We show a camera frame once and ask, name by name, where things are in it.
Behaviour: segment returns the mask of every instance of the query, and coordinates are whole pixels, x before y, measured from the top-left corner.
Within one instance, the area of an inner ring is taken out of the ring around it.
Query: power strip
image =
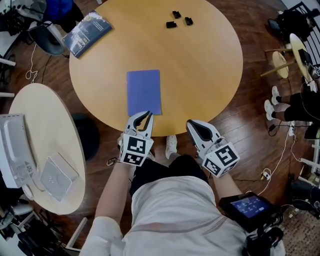
[[[295,134],[295,129],[296,129],[296,121],[291,121],[290,122],[290,128],[289,128],[289,136],[293,136]]]

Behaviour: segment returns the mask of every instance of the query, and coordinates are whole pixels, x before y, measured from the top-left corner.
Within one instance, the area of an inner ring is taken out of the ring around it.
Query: wooden floor
[[[75,0],[84,14],[95,9],[98,4],[95,0]],[[270,74],[260,78],[260,74],[269,70],[271,66],[271,53],[265,55],[264,50],[281,47],[281,43],[274,38],[266,29],[268,18],[275,18],[277,10],[284,10],[285,7],[280,0],[210,0],[231,22],[234,27],[243,52],[243,73],[239,88],[225,110],[215,117],[211,123],[219,132],[232,142],[239,153],[241,159],[231,175],[234,179],[256,180],[261,177],[264,168],[273,170],[280,158],[284,148],[287,127],[281,127],[276,136],[269,136],[267,128],[279,121],[269,122],[266,120],[264,111],[264,101],[271,96],[271,88],[276,85],[282,95],[297,93],[301,85],[301,74],[295,65],[289,67],[289,79],[279,80],[276,74]],[[26,80],[25,74],[30,68],[30,59],[34,45],[17,43],[12,53],[15,54],[17,65],[12,74],[11,83],[8,90],[18,93],[19,90],[30,81]],[[75,231],[77,225],[83,217],[92,217],[100,194],[111,173],[111,168],[106,166],[106,162],[111,157],[118,155],[116,140],[120,131],[115,130],[94,118],[78,99],[69,74],[69,60],[63,56],[52,57],[47,65],[45,76],[43,69],[49,56],[39,48],[35,49],[33,55],[33,69],[39,70],[36,82],[51,87],[65,102],[71,113],[87,113],[95,121],[101,135],[101,144],[95,158],[87,162],[86,192],[83,203],[79,209],[69,215],[52,217],[62,225],[65,237],[69,238]],[[287,60],[292,56],[286,54]],[[11,104],[10,99],[6,99],[3,113],[7,113]],[[305,128],[297,128],[297,142],[293,151],[300,158],[302,156],[311,159],[312,150],[310,144],[303,139]],[[186,133],[179,134],[178,152],[181,154],[195,154],[195,149]],[[156,143],[163,143],[165,138],[156,138]],[[272,180],[263,193],[263,196],[272,203],[283,204],[286,202],[284,190],[288,173],[298,174],[301,170],[301,163],[294,160],[290,154],[290,146],[293,143],[292,137],[287,141],[287,148],[283,154],[283,159],[277,171],[272,176]],[[236,181],[239,188],[246,192],[261,192],[266,181]],[[121,230],[126,233],[131,227],[131,206],[130,199],[124,211],[121,221]],[[82,244],[90,225],[84,230],[79,239]]]

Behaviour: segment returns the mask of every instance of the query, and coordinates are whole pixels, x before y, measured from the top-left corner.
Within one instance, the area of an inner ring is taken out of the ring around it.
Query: white router
[[[79,174],[59,154],[55,153],[46,159],[40,181],[46,191],[59,202],[75,185]]]
[[[0,169],[7,188],[32,180],[36,165],[29,148],[23,114],[0,115]]]

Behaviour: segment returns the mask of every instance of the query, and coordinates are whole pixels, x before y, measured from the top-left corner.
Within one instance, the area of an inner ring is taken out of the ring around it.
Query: white shirt
[[[140,187],[132,198],[132,228],[123,237],[109,217],[97,217],[80,256],[236,256],[246,232],[223,216],[211,187],[193,176]],[[283,243],[271,255],[284,256]]]

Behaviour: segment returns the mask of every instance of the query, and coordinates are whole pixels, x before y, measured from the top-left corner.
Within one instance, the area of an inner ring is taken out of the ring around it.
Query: stool
[[[75,127],[78,131],[80,141],[83,148],[85,160],[92,159],[100,144],[100,133],[95,122],[82,113],[71,114]]]
[[[296,60],[292,60],[290,62],[286,62],[286,59],[282,56],[280,52],[292,52],[292,49],[271,49],[271,50],[265,50],[266,53],[273,52],[272,54],[272,64],[274,66],[274,69],[271,69],[263,74],[260,75],[260,77],[266,76],[268,74],[271,74],[273,72],[277,72],[277,74],[281,78],[287,78],[289,75],[289,68],[288,66],[291,64],[296,63]]]

